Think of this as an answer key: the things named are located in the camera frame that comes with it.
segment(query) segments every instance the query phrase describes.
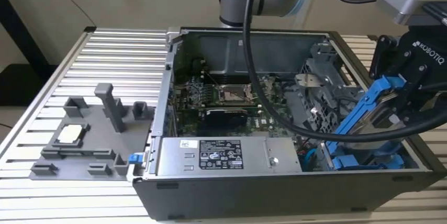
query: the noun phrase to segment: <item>aluminum extrusion table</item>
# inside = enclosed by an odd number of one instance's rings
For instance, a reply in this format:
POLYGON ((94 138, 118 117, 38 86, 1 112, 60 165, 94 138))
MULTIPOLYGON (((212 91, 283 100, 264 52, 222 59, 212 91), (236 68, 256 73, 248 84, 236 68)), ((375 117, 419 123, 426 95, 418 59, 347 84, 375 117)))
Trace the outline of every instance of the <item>aluminum extrusion table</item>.
MULTIPOLYGON (((343 36, 370 67, 375 42, 343 36)), ((68 96, 100 104, 95 86, 114 84, 124 105, 156 106, 164 69, 167 32, 96 29, 86 32, 52 78, 0 144, 0 221, 3 223, 156 223, 146 213, 130 182, 31 181, 28 175, 66 112, 68 96)), ((422 138, 447 165, 447 125, 422 138)), ((202 223, 447 223, 447 180, 422 192, 404 193, 371 214, 286 216, 204 220, 202 223)))

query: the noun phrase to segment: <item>power supply label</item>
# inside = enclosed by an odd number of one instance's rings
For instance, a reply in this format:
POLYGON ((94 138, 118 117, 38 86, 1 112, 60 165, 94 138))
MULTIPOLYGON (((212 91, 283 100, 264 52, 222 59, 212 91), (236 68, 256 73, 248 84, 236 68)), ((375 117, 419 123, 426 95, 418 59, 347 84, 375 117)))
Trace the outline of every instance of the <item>power supply label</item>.
POLYGON ((240 140, 200 140, 200 169, 244 169, 240 140))

